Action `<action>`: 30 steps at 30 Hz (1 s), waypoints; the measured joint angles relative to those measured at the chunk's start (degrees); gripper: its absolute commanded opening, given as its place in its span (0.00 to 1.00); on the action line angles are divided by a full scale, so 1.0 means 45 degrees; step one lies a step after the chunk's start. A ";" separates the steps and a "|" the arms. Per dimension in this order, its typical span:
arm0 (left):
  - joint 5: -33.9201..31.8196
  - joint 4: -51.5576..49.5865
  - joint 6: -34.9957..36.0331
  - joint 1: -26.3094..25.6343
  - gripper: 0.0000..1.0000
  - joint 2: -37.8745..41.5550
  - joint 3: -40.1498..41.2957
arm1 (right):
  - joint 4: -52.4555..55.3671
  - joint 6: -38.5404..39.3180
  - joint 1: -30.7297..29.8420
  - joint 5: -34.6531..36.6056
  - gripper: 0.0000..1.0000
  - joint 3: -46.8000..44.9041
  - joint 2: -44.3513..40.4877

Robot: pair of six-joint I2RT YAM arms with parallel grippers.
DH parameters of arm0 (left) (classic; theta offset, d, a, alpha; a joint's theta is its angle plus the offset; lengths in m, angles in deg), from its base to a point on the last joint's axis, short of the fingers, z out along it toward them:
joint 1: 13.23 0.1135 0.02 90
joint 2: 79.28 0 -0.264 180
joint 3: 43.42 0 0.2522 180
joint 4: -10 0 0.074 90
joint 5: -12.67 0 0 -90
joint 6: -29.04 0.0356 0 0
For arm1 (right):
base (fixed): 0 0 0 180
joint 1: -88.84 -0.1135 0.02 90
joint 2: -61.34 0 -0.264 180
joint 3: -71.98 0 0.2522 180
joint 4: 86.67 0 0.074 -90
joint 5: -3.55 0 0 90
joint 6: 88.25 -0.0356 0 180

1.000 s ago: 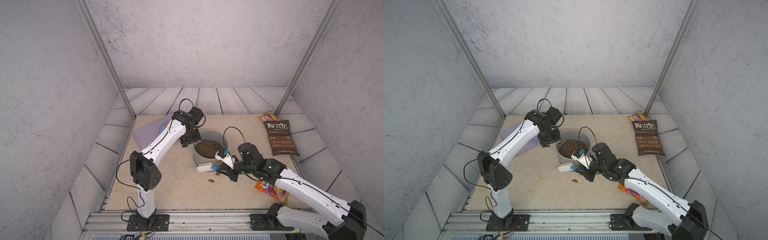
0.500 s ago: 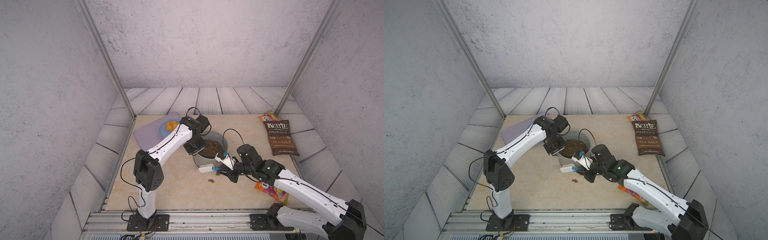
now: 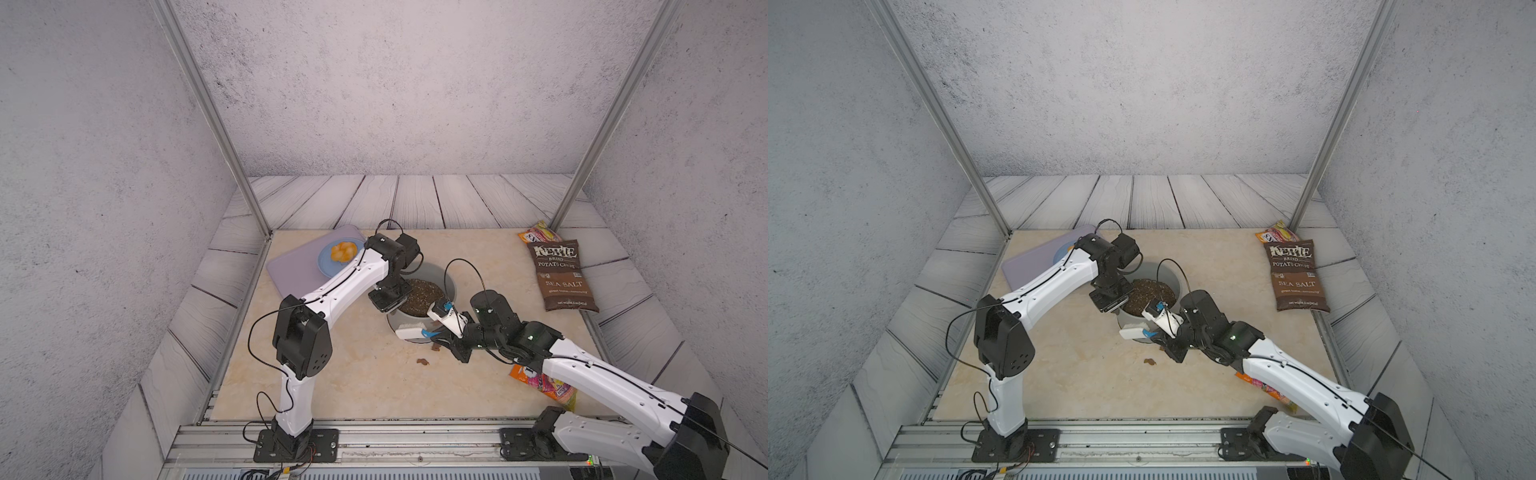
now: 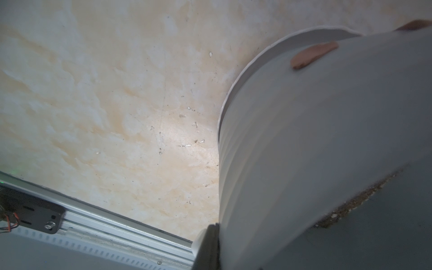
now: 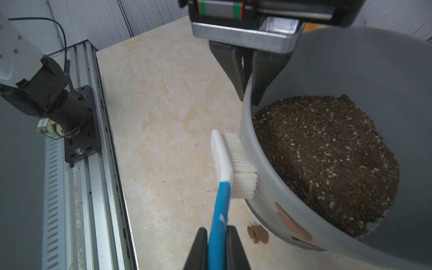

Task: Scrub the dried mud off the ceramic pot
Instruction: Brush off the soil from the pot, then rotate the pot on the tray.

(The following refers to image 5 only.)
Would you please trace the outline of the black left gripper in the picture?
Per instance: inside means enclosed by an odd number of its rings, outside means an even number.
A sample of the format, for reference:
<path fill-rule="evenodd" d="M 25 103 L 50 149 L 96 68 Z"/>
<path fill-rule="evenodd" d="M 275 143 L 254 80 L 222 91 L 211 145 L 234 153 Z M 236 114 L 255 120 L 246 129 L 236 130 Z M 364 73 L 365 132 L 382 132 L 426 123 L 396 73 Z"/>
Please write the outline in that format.
<path fill-rule="evenodd" d="M 252 74 L 252 105 L 258 106 L 290 61 L 306 23 L 349 27 L 364 2 L 179 0 L 178 5 L 188 9 L 193 36 L 210 40 L 240 101 Z"/>

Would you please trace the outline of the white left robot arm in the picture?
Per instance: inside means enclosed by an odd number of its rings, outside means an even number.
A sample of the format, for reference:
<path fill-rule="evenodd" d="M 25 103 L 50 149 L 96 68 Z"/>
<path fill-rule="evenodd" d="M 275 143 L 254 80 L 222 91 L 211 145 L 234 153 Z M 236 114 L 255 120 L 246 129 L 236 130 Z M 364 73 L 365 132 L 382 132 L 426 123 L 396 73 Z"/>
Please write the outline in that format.
<path fill-rule="evenodd" d="M 179 1 L 195 37 L 210 50 L 239 98 L 252 85 L 258 105 L 289 62 L 306 23 L 349 27 L 363 1 Z M 66 90 L 66 68 L 44 55 L 1 17 L 1 96 L 23 113 L 72 131 L 92 114 Z"/>

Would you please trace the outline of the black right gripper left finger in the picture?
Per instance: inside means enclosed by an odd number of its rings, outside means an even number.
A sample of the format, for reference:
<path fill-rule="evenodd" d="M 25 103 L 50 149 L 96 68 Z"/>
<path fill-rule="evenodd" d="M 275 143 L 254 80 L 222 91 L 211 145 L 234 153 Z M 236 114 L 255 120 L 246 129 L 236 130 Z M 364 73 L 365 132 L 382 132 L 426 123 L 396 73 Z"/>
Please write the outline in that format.
<path fill-rule="evenodd" d="M 208 269 L 208 232 L 204 227 L 197 231 L 183 270 Z"/>

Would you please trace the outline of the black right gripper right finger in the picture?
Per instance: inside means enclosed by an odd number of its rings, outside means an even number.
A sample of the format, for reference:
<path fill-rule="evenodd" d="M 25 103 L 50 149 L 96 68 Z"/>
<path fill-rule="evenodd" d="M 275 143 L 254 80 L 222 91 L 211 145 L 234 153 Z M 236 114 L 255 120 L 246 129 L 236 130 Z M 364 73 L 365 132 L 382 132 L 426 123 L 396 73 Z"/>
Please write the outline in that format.
<path fill-rule="evenodd" d="M 251 270 L 235 226 L 227 226 L 226 270 Z"/>

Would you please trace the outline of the grey ceramic plant pot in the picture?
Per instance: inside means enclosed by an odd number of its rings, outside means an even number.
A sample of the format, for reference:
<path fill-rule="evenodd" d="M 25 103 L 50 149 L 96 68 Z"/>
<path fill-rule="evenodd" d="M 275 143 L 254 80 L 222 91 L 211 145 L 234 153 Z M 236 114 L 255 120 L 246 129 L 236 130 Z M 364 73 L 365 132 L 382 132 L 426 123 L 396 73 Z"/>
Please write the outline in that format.
<path fill-rule="evenodd" d="M 432 45 L 366 27 L 304 33 L 241 140 L 246 204 L 281 240 L 380 267 L 432 267 Z"/>

